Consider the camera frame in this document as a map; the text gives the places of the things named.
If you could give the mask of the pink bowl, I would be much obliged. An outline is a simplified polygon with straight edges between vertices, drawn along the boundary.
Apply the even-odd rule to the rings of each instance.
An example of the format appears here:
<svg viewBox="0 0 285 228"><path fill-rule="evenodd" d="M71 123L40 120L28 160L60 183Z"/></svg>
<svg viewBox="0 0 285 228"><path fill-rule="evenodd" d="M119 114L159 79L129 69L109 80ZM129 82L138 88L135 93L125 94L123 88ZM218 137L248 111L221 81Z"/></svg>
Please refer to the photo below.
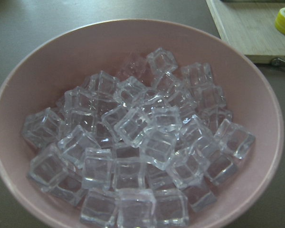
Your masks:
<svg viewBox="0 0 285 228"><path fill-rule="evenodd" d="M81 228L78 208L42 193L27 177L35 152L21 137L25 117L52 106L62 94L100 70L115 74L128 53L163 47L179 66L209 62L234 121L256 140L240 171L217 188L218 201L191 213L192 228L221 228L262 195L279 165L284 144L282 112L270 84L245 56L201 30L166 21L128 19L65 33L23 59L0 88L0 176L17 201L54 228Z"/></svg>

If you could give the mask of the pile of clear ice cubes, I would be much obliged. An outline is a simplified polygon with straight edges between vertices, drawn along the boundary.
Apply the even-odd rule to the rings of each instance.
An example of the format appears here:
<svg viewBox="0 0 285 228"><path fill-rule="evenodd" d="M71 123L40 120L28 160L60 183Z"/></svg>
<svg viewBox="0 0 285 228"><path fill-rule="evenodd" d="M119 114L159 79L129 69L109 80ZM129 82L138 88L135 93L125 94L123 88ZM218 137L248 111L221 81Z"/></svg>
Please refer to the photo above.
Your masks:
<svg viewBox="0 0 285 228"><path fill-rule="evenodd" d="M255 136L232 121L209 63L180 68L158 48L131 53L116 76L85 78L39 113L23 138L38 149L28 177L100 228L186 227L216 202Z"/></svg>

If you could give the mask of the wooden cutting board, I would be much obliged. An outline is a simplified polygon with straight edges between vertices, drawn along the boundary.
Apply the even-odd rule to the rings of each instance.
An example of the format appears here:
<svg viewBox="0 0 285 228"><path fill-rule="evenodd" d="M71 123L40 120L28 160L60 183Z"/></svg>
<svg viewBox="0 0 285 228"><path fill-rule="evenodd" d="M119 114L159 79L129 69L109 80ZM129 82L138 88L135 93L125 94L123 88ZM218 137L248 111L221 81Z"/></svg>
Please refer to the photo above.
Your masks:
<svg viewBox="0 0 285 228"><path fill-rule="evenodd" d="M230 2L208 0L218 33L223 41L258 64L275 57L285 60L285 35L275 28L283 2Z"/></svg>

